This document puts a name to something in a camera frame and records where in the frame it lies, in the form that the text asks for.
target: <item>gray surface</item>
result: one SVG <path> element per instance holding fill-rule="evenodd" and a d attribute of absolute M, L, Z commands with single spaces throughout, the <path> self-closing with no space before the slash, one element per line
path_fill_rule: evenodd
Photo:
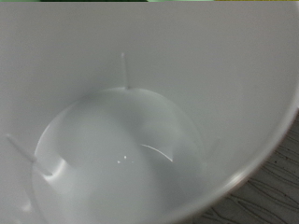
<path fill-rule="evenodd" d="M 193 223 L 299 223 L 299 115 L 260 171 Z"/>

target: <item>white plastic cup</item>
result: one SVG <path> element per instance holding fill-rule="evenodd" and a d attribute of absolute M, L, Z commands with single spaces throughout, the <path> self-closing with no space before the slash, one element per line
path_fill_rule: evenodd
<path fill-rule="evenodd" d="M 161 186 L 167 195 L 159 200 L 139 200 L 139 210 L 118 217 L 123 218 L 122 223 L 173 224 L 202 212 L 259 167 L 297 110 L 299 29 L 295 3 L 2 4 L 0 30 L 2 222 L 101 223 L 96 213 L 103 210 L 97 206 L 107 209 L 101 202 L 110 204 L 107 211 L 114 216 L 126 211 L 134 200 L 124 197 L 126 203 L 116 208 L 117 198 L 92 200 L 88 195 L 96 201 L 92 204 L 84 198 L 89 191 L 79 194 L 85 200 L 82 207 L 86 204 L 84 211 L 79 210 L 76 206 L 82 200 L 76 193 L 78 203 L 65 198 L 67 190 L 74 187 L 71 181 L 70 186 L 38 182 L 53 175 L 59 164 L 72 169 L 65 176 L 71 179 L 71 174 L 78 174 L 75 163 L 63 161 L 61 154 L 56 161 L 51 149 L 44 157 L 36 152 L 38 141 L 43 143 L 41 134 L 60 112 L 84 96 L 125 86 L 125 73 L 130 89 L 162 95 L 192 121 L 200 139 L 198 164 L 202 170 L 192 185 L 188 175 L 197 174 L 198 167 L 190 163 L 193 169 L 184 168 L 189 159 L 174 165 L 179 175 L 169 176 L 169 181 L 182 178 L 190 195 L 167 192 L 163 183 L 168 182 L 158 178 L 149 182 L 154 187 L 147 193 L 157 197 L 155 190 Z M 125 61 L 121 60 L 123 52 Z M 195 133 L 186 130 L 187 137 Z M 47 156 L 52 156 L 48 163 Z M 149 167 L 145 174 L 160 175 L 150 160 Z M 148 183 L 147 175 L 143 178 Z M 130 192 L 126 188 L 132 186 L 121 183 L 124 189 L 111 187 L 101 195 Z M 178 199 L 170 203 L 173 197 Z"/>

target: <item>white cup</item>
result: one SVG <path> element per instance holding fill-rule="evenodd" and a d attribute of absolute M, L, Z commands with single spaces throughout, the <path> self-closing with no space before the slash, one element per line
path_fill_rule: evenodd
<path fill-rule="evenodd" d="M 3 222 L 179 223 L 297 110 L 295 3 L 2 4 L 0 31 Z"/>

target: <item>milky water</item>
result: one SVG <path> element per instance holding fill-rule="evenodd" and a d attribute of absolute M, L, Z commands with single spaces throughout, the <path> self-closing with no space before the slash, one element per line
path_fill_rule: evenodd
<path fill-rule="evenodd" d="M 202 187 L 202 145 L 192 121 L 152 91 L 85 97 L 42 134 L 33 170 L 49 224 L 134 224 L 190 202 Z"/>

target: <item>table surface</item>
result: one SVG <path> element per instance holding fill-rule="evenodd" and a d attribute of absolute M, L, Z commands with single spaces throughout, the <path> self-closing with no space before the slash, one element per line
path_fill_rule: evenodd
<path fill-rule="evenodd" d="M 299 224 L 299 114 L 277 150 L 240 189 L 193 224 Z"/>

